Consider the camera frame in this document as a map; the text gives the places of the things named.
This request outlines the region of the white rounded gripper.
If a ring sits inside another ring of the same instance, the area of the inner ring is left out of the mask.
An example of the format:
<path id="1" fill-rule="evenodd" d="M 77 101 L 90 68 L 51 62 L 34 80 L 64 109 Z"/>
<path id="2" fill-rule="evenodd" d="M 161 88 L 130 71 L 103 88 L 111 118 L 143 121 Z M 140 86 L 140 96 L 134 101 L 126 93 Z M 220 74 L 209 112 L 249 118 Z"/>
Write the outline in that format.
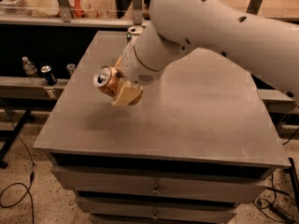
<path id="1" fill-rule="evenodd" d="M 137 104 L 143 94 L 141 85 L 151 84 L 164 73 L 164 70 L 152 70 L 140 62 L 135 54 L 135 46 L 133 44 L 126 45 L 122 56 L 116 61 L 114 67 L 118 71 L 122 70 L 122 74 L 126 78 L 122 78 L 118 83 L 117 92 L 112 100 L 114 106 Z"/>

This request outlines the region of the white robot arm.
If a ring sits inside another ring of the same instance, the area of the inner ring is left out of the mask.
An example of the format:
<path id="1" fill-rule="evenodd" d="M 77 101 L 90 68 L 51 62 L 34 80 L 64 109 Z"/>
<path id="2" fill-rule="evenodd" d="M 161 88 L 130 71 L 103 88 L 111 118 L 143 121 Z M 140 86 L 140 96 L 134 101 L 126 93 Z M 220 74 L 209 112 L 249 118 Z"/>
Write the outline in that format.
<path id="1" fill-rule="evenodd" d="M 116 63 L 139 85 L 197 48 L 214 51 L 299 102 L 299 28 L 220 0 L 151 0 L 150 22 Z"/>

